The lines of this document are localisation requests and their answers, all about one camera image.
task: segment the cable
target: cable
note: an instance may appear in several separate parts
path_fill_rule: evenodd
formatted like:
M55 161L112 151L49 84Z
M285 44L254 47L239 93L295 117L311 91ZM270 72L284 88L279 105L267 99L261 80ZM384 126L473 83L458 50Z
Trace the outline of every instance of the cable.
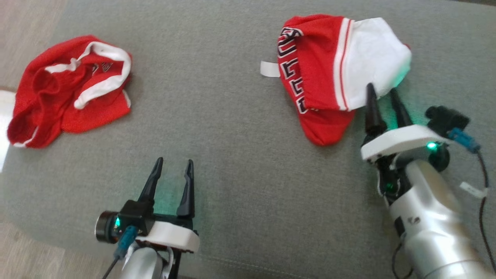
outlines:
M408 274L406 274L405 277L401 278L398 273L396 273L396 269L395 269L395 265L396 265L396 254L398 254L398 251L401 249L401 242L400 244L398 244L398 247L396 247L396 249L394 250L394 253L393 253L393 259L391 261L391 268L393 270L393 275L394 275L394 278L395 279L407 279L409 278L412 274L413 274L413 268L410 268L410 271L408 272Z
M119 239L119 242L117 243L117 249L114 252L114 261L110 265L105 275L103 275L102 279L106 279L107 276L110 274L110 271L112 271L112 268L114 268L114 266L116 265L116 263L120 259L123 259L125 257L129 246L131 246L131 244L134 242L137 236L138 236L137 227L131 225L125 229L124 233Z
M107 277L109 276L110 272L112 271L112 269L114 268L114 266L116 265L116 263L119 261L119 258L115 258L114 261L112 262L112 264L110 264L109 266L109 269L107 269L107 272L105 272L105 274L103 275L102 279L107 279Z
M486 190L489 188L489 178L488 171L486 169L486 164L484 163L484 159L482 158L482 154L480 151L477 151L477 158L479 159L479 163L481 164L482 173L484 175L484 187ZM482 240L484 241L484 245L486 246L487 253L489 255L489 261L491 262L491 266L493 271L496 273L496 264L493 258L493 253L491 252L491 248L489 247L488 239L486 237L486 233L484 232L484 206L486 205L486 197L482 198L481 207L479 208L479 228L481 230Z

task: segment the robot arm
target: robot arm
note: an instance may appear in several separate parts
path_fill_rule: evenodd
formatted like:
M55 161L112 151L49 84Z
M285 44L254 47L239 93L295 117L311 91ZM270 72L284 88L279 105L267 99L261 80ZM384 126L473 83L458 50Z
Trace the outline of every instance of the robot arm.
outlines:
M182 253L196 253L200 246L193 230L193 161L186 167L186 185L176 215L154 214L154 196L164 159L158 158L137 201L128 200L121 211L105 211L97 220L98 241L118 243L114 264L125 259L121 279L177 279ZM163 251L168 256L158 254Z
M464 129L468 118L440 107L444 115L437 118L436 108L430 109L429 127L414 125L394 90L391 99L398 128L386 132L374 88L368 85L367 137L361 153L378 169L379 194L386 200L413 271L422 279L496 279L472 247L460 205L438 173L449 163L446 148L452 143L443 136ZM422 152L426 146L432 151Z

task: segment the white fabric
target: white fabric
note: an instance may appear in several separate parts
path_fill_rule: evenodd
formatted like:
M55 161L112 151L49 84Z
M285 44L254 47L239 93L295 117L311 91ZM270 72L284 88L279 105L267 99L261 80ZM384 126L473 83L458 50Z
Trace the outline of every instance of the white fabric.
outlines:
M348 110L354 110L365 106L368 83L374 84L378 97L396 87L410 70L412 53L380 17L352 21L349 41L342 69L342 89ZM340 83L338 78L334 77L334 83Z
M125 102L127 104L127 107L130 108L131 107L131 100L129 99L129 95L127 94L127 92L125 90L123 90L123 94L124 94L124 98L125 98Z
M340 110L348 109L345 100L343 99L344 88L342 88L341 86L341 62L346 59L347 52L350 48L350 42L347 38L347 36L349 36L348 27L350 24L353 24L353 22L354 20L350 20L348 18L344 18L341 22L341 28L339 28L338 44L336 47L336 56L334 57L334 65L332 71L334 79L334 96L331 96L331 98L336 99Z
M66 70L74 71L81 64L80 60L83 57L89 55L90 52L92 51L99 56L104 56L114 61L123 61L123 68L121 74L113 75L110 78L101 81L93 85L92 87L86 89L85 91L81 92L78 99L74 101L74 107L76 109L83 109L88 104L89 101L98 98L100 96L103 96L107 93L110 93L116 90L117 88L119 88L124 83L127 76L129 76L129 73L131 72L131 57L129 56L129 54L123 49L116 48L114 46L101 42L89 43L86 49L84 50L84 52L79 56L78 59L71 58L70 64L58 64L54 66L49 66L46 67L45 70L50 73L63 72Z
M344 18L333 61L334 95L340 110L365 106L367 84L374 84L377 97L397 87L410 70L412 52L378 17L354 21ZM260 73L279 77L277 63L260 62Z
M30 142L34 139L34 137L36 136L36 132L38 132L38 127L36 127L36 129L34 129L33 135L31 136L31 138L30 138L30 139L26 140L25 142L16 142L16 143L14 143L14 144L13 144L13 146L14 146L14 147L22 147L22 148L25 148L25 147L26 147L26 145L27 145L28 143L30 143Z
M260 61L260 74L266 77L280 77L279 64Z

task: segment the couch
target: couch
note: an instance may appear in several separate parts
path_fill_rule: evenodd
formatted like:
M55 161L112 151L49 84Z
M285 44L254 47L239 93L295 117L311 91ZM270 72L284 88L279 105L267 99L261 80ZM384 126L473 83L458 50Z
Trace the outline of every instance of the couch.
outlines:
M414 121L445 105L470 116L496 181L496 7L428 0L69 0L51 43L94 34L133 55L129 115L41 150L11 147L0 176L6 216L34 239L99 257L94 225L104 210L138 197L157 157L165 159L155 211L174 213L188 159L195 162L201 245L180 273L194 278L392 278L398 243L362 162L363 110L342 140L318 147L305 137L281 82L259 73L276 61L275 42L294 15L383 17L413 53L399 85ZM379 102L394 127L388 98ZM477 160L451 149L443 176L464 207L474 246L486 259ZM496 196L485 225L490 244ZM409 265L398 263L399 273Z

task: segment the green led light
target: green led light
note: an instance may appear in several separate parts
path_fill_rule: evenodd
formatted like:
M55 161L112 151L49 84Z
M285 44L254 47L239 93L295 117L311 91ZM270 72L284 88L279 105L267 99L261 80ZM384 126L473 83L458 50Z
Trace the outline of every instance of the green led light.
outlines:
M427 143L427 148L430 150L435 150L435 149L437 149L437 143L429 142L429 143Z

